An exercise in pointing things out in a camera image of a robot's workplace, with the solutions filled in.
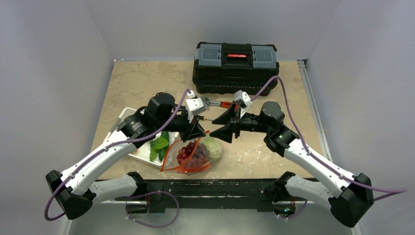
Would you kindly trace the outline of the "light red grape bunch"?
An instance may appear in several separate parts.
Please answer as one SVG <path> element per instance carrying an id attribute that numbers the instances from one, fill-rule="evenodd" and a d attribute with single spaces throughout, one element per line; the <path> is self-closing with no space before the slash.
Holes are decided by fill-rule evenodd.
<path id="1" fill-rule="evenodd" d="M 202 143 L 189 142 L 185 147 L 178 150 L 177 162 L 179 165 L 198 167 L 209 161 L 208 151 Z"/>

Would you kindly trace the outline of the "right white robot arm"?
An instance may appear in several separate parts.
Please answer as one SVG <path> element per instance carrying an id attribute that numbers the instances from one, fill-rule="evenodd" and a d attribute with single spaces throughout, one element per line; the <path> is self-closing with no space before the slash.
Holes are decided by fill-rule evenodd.
<path id="1" fill-rule="evenodd" d="M 265 102 L 258 115 L 242 114 L 241 107 L 230 107 L 212 124 L 221 128 L 213 138 L 231 143 L 241 131 L 265 133 L 264 142 L 272 151 L 310 173 L 315 181 L 285 172 L 274 182 L 273 201 L 299 197 L 327 208 L 341 224 L 353 228 L 374 203 L 370 178 L 355 175 L 321 156 L 284 124 L 285 114 L 278 103 Z"/>

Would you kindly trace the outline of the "green cabbage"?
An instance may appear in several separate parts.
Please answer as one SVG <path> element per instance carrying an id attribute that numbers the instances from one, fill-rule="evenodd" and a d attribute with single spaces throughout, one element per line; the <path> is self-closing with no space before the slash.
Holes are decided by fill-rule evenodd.
<path id="1" fill-rule="evenodd" d="M 222 144 L 218 140 L 206 138 L 202 144 L 206 147 L 210 159 L 217 160 L 223 156 L 224 150 Z"/>

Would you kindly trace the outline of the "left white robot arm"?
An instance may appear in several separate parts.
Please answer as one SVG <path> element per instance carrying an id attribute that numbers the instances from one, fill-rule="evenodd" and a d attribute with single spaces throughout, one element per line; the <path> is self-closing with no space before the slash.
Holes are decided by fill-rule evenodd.
<path id="1" fill-rule="evenodd" d="M 48 214 L 52 201 L 61 207 L 63 216 L 73 220 L 102 201 L 123 196 L 130 196 L 133 200 L 146 197 L 146 184 L 138 173 L 104 182 L 97 179 L 121 158 L 153 140 L 162 131 L 177 132 L 184 141 L 203 137 L 205 131 L 198 116 L 206 109 L 205 99 L 190 90 L 183 93 L 179 102 L 168 93 L 158 93 L 150 98 L 147 106 L 123 119 L 85 158 L 61 172 L 52 170 L 46 175 L 51 197 L 44 218 L 53 220 Z"/>

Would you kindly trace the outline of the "clear zip top bag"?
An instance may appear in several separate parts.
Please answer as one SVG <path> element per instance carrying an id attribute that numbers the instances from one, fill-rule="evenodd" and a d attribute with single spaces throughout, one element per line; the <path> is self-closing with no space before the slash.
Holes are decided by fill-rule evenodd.
<path id="1" fill-rule="evenodd" d="M 175 171 L 193 174 L 208 170 L 224 154 L 223 145 L 206 132 L 204 137 L 183 141 L 178 139 L 170 144 L 164 155 L 161 172 Z"/>

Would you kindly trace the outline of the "orange carrot green top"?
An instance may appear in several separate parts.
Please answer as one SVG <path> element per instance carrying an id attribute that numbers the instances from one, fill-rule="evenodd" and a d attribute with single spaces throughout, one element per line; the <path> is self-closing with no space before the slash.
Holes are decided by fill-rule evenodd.
<path id="1" fill-rule="evenodd" d="M 176 169 L 176 172 L 180 174 L 194 174 L 197 172 L 208 170 L 210 169 L 210 167 L 211 167 L 210 163 L 206 163 L 198 167 L 188 167 L 187 165 L 181 165 L 178 169 Z"/>

